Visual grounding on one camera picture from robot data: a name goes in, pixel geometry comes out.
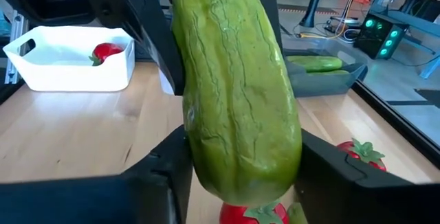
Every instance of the tomato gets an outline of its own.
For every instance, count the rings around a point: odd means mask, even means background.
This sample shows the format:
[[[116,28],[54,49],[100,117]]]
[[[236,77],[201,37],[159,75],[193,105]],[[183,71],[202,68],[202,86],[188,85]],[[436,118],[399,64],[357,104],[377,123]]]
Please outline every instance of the tomato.
[[[237,207],[223,203],[220,224],[289,224],[289,216],[279,201],[262,208]]]
[[[89,57],[93,61],[93,66],[101,65],[107,57],[122,52],[121,47],[113,43],[102,43],[95,47],[92,55]]]
[[[361,161],[368,163],[375,168],[386,171],[386,167],[382,161],[382,158],[384,158],[385,155],[374,151],[373,144],[371,142],[361,144],[356,139],[353,139],[353,141],[343,142],[336,147],[348,153],[355,159],[360,159]]]

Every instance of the electronic device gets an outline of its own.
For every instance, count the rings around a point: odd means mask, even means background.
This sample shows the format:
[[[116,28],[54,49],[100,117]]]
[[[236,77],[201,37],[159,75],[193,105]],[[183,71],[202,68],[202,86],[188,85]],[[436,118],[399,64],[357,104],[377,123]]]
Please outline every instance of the electronic device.
[[[158,0],[7,1],[35,24],[75,24],[96,16],[107,27],[123,27],[149,49],[175,94],[182,94],[185,71]],[[276,0],[261,3],[279,31]],[[69,10],[51,9],[66,4]],[[354,159],[307,131],[302,133],[295,188],[309,224],[438,221],[439,184],[415,185]],[[0,184],[0,223],[184,224],[191,161],[180,126],[121,175]]]
[[[408,24],[370,12],[365,17],[353,46],[372,59],[389,59],[408,28]]]

